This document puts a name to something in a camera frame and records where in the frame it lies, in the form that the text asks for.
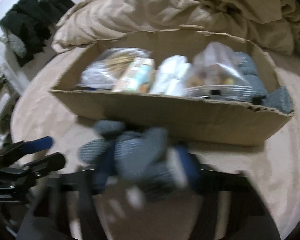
open cardboard box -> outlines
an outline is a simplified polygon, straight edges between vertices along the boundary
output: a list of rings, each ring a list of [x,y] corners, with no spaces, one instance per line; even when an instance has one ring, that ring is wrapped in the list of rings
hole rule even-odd
[[[142,126],[163,126],[182,140],[255,146],[276,133],[292,116],[248,102],[227,102],[132,92],[78,91],[82,71],[109,48],[133,47],[152,51],[156,66],[173,55],[192,62],[211,41],[248,53],[258,67],[269,93],[281,85],[275,64],[256,44],[229,34],[194,30],[160,30],[128,33],[118,40],[101,40],[88,46],[68,67],[51,93],[73,113],[91,119],[106,117]]]

